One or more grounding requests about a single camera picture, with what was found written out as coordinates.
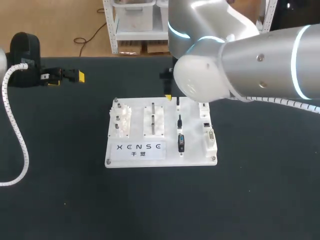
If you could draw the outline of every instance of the floor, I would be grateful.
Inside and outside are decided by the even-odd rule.
[[[260,0],[235,0],[232,6],[250,19],[256,18]],[[81,44],[74,38],[89,39],[106,22],[102,0],[2,0],[0,7],[0,46],[9,51],[14,34],[36,35],[42,57],[77,57]],[[83,57],[114,56],[107,27],[88,43]]]

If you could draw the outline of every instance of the white storage box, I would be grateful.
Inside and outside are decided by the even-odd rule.
[[[156,4],[161,10],[162,28],[164,32],[168,32],[168,3],[169,0],[156,0]]]
[[[118,4],[113,2],[119,17],[119,26],[124,32],[142,32],[153,30],[153,11],[156,0],[146,3]]]

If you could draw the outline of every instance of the black table surface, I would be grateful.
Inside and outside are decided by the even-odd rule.
[[[43,63],[80,68],[86,83],[8,90],[30,165],[0,188],[0,239],[319,239],[320,115],[217,101],[217,166],[107,169],[113,98],[161,97],[159,72],[171,58]],[[0,125],[4,182],[23,157],[3,104]]]

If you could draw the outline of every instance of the black cable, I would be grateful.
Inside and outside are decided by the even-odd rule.
[[[105,10],[103,8],[99,8],[96,11],[98,14],[104,14]],[[83,37],[76,37],[75,39],[73,39],[73,42],[75,44],[83,44],[81,49],[80,49],[80,53],[79,53],[79,57],[81,57],[82,54],[82,50],[84,49],[85,45],[90,42],[92,39],[94,39],[94,37],[97,35],[97,33],[105,26],[107,25],[107,22],[105,22],[101,27],[99,27],[99,29],[93,34],[93,36],[87,41],[85,38]]]

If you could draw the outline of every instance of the power cord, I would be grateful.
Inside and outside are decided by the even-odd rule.
[[[97,11],[96,11],[98,14],[104,14],[105,13],[105,10],[103,8],[99,8]],[[75,39],[73,39],[73,42],[75,44],[82,44],[82,47],[80,49],[80,53],[79,53],[79,57],[81,57],[81,54],[82,54],[82,50],[84,49],[85,45],[87,43],[89,43],[92,39],[94,39],[94,37],[97,35],[97,33],[105,26],[107,25],[107,22],[105,22],[101,27],[99,27],[99,29],[93,34],[93,36],[87,41],[85,38],[83,37],[76,37]]]
[[[11,181],[7,181],[7,182],[0,182],[0,187],[11,186],[11,185],[14,185],[14,184],[18,183],[19,181],[21,181],[21,179],[23,179],[24,176],[26,175],[26,173],[28,171],[28,167],[29,167],[28,149],[27,149],[25,140],[22,137],[21,132],[19,130],[19,127],[16,123],[15,117],[12,113],[12,110],[11,110],[11,107],[9,104],[9,98],[8,98],[8,82],[9,82],[11,75],[15,71],[21,71],[21,70],[25,70],[28,68],[29,68],[29,65],[27,63],[20,63],[17,65],[13,65],[8,69],[8,71],[6,71],[4,78],[3,78],[3,81],[2,81],[2,100],[3,100],[4,108],[5,108],[5,111],[6,111],[8,118],[10,120],[10,123],[12,125],[13,131],[14,131],[16,137],[18,138],[21,150],[23,152],[24,165],[23,165],[22,172],[20,173],[20,175],[16,179],[11,180]]]

